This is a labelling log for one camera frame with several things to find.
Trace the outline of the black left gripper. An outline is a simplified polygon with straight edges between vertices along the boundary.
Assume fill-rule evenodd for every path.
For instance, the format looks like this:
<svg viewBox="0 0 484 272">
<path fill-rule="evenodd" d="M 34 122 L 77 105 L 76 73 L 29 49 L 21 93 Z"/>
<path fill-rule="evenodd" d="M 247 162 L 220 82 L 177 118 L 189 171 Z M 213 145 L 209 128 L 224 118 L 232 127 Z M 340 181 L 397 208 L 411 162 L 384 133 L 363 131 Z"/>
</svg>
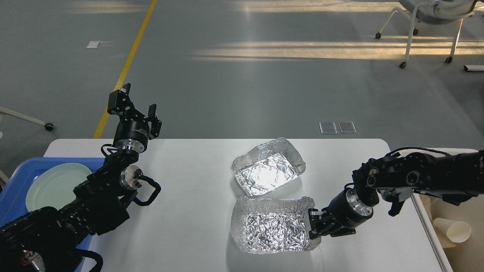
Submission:
<svg viewBox="0 0 484 272">
<path fill-rule="evenodd" d="M 159 137 L 162 121 L 157 118 L 156 104 L 149 106 L 147 116 L 139 112 L 129 97 L 130 89 L 131 84 L 126 83 L 109 95 L 107 113 L 120 119 L 113 140 L 114 148 L 139 154 L 147 150 L 148 141 Z"/>
</svg>

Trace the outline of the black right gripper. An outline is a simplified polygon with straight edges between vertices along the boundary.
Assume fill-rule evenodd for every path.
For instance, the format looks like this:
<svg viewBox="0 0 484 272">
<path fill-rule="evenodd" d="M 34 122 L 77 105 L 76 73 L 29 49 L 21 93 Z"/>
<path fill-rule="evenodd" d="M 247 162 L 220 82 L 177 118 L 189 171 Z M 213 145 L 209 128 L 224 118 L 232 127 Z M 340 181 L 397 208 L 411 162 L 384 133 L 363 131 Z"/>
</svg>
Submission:
<svg viewBox="0 0 484 272">
<path fill-rule="evenodd" d="M 330 235 L 345 236 L 356 233 L 360 226 L 373 216 L 373 207 L 360 200 L 353 188 L 345 188 L 322 210 L 308 209 L 309 239 Z"/>
</svg>

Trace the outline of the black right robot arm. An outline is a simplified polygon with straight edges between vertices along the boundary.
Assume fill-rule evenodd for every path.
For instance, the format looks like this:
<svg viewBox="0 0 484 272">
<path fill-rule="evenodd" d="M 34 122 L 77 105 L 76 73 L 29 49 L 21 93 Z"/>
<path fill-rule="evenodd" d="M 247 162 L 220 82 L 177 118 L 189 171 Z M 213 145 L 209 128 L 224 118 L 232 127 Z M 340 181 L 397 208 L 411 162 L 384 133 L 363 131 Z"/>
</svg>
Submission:
<svg viewBox="0 0 484 272">
<path fill-rule="evenodd" d="M 322 236 L 356 233 L 373 216 L 380 199 L 391 203 L 388 214 L 396 216 L 413 193 L 440 198 L 458 206 L 483 194 L 483 151 L 451 155 L 428 148 L 400 149 L 371 158 L 352 173 L 352 183 L 321 210 L 308 209 L 311 240 Z"/>
</svg>

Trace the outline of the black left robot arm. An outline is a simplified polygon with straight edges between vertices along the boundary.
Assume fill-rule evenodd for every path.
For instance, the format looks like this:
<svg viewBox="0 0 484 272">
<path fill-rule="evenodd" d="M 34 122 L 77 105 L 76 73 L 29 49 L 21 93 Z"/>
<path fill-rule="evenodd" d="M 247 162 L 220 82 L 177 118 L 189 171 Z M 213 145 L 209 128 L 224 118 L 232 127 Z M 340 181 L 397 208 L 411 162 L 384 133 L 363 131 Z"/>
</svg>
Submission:
<svg viewBox="0 0 484 272">
<path fill-rule="evenodd" d="M 147 115 L 129 97 L 131 84 L 109 95 L 107 113 L 119 116 L 111 151 L 103 151 L 102 167 L 74 188 L 76 198 L 61 209 L 45 207 L 1 227 L 2 272 L 74 272 L 85 258 L 100 272 L 103 258 L 78 245 L 90 235 L 113 231 L 129 219 L 131 203 L 148 206 L 162 188 L 135 165 L 148 141 L 160 134 L 156 104 Z"/>
</svg>

